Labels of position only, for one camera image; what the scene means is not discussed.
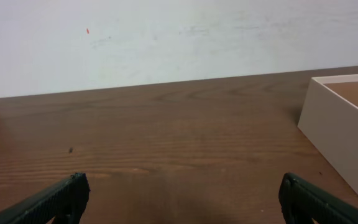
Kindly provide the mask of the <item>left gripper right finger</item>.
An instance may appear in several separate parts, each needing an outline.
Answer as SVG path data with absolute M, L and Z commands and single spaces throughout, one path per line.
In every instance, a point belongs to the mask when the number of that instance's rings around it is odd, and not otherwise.
M 278 199 L 286 224 L 358 224 L 358 208 L 291 172 L 283 176 Z

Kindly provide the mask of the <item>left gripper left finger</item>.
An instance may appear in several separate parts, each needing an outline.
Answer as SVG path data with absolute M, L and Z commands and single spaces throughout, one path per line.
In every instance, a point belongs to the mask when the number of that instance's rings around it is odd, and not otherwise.
M 0 224 L 79 224 L 89 200 L 86 174 L 75 173 L 0 211 Z

